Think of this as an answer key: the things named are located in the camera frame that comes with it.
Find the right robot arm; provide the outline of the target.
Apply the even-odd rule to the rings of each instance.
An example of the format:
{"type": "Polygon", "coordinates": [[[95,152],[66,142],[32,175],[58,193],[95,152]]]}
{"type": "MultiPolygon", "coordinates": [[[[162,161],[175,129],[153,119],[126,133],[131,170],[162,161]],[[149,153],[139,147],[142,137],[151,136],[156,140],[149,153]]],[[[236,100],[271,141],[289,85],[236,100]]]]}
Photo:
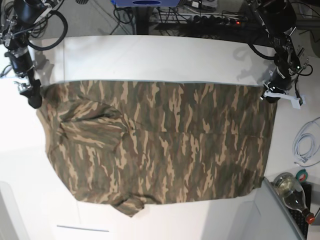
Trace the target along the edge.
{"type": "Polygon", "coordinates": [[[41,96],[41,81],[35,78],[35,65],[29,52],[29,47],[36,51],[48,51],[58,46],[67,35],[68,23],[59,11],[62,0],[13,0],[10,7],[3,11],[4,23],[0,25],[0,43],[7,51],[4,56],[9,59],[10,67],[19,79],[27,82],[17,82],[19,94],[26,97],[28,104],[38,109],[43,99],[41,96]],[[63,25],[61,36],[49,46],[41,47],[30,42],[32,32],[45,24],[53,16],[58,17],[63,25]]]}

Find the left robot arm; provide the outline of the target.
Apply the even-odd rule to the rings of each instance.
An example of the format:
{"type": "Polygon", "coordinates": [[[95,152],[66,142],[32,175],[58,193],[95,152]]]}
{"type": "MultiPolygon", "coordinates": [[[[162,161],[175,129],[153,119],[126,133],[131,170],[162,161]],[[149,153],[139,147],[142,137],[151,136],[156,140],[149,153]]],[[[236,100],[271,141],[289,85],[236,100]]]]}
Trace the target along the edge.
{"type": "Polygon", "coordinates": [[[270,104],[285,99],[293,108],[300,109],[306,101],[298,89],[299,77],[310,76],[313,67],[301,43],[292,4],[288,0],[248,0],[247,5],[275,51],[274,56],[267,56],[256,49],[253,41],[248,43],[255,54],[275,64],[263,82],[260,98],[270,104]]]}

